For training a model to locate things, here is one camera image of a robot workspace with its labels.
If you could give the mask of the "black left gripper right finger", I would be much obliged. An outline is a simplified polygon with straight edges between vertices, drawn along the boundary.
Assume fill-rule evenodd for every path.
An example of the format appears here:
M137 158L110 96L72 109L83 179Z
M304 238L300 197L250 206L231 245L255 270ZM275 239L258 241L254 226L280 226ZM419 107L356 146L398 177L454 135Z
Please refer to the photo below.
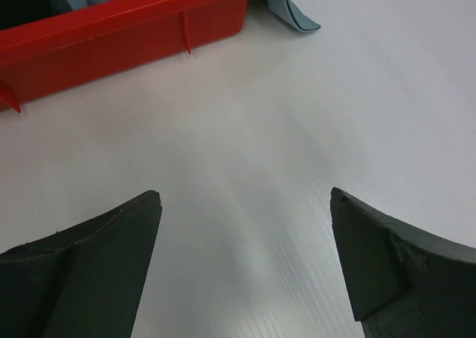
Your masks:
M354 319L366 337L474 337L475 249L333 188L330 211Z

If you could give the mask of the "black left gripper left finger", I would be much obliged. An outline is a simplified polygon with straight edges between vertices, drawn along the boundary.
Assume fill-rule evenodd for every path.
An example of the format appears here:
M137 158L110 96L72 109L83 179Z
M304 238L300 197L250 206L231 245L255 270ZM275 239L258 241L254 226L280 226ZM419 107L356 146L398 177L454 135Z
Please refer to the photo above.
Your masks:
M161 220L146 191L1 254L2 337L130 337Z

